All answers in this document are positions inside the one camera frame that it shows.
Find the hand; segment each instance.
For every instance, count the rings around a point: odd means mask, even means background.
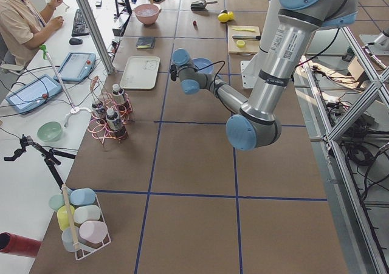
[[[53,8],[57,8],[60,4],[62,4],[63,0],[50,0],[50,5]]]
[[[57,31],[59,28],[62,27],[63,25],[63,17],[62,16],[58,16],[58,17],[55,17],[55,18],[52,18],[48,23],[47,23],[47,27],[51,27],[53,28],[54,31]]]

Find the black tripod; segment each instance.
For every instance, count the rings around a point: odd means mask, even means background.
[[[27,146],[32,145],[37,151],[41,152],[42,156],[44,157],[44,162],[46,163],[55,181],[57,182],[58,186],[61,189],[63,185],[63,181],[60,175],[58,174],[57,169],[55,168],[55,165],[61,165],[61,162],[58,159],[56,159],[54,155],[60,157],[67,157],[68,159],[75,159],[75,155],[69,154],[67,152],[57,151],[56,149],[53,148],[47,151],[39,143],[34,142],[31,136],[26,137],[23,135],[22,138],[19,139],[19,142],[22,148],[18,148],[16,151],[14,151],[12,157],[4,157],[4,160],[6,162],[14,162],[18,157],[20,157],[24,152],[27,151],[26,150]]]

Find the red cylinder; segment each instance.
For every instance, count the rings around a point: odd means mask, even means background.
[[[13,233],[0,233],[0,253],[35,258],[42,242]]]

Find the person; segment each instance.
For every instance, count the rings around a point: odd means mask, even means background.
[[[51,19],[62,2],[50,0],[38,12],[29,0],[0,0],[0,33],[16,64],[27,66],[39,46],[62,27],[62,16]]]

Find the blue plate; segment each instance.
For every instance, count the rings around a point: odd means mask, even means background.
[[[202,69],[203,67],[209,66],[212,63],[212,61],[210,61],[208,58],[193,58],[192,61],[198,69]],[[212,74],[213,66],[209,66],[206,69],[200,70],[199,72],[202,72],[203,74]]]

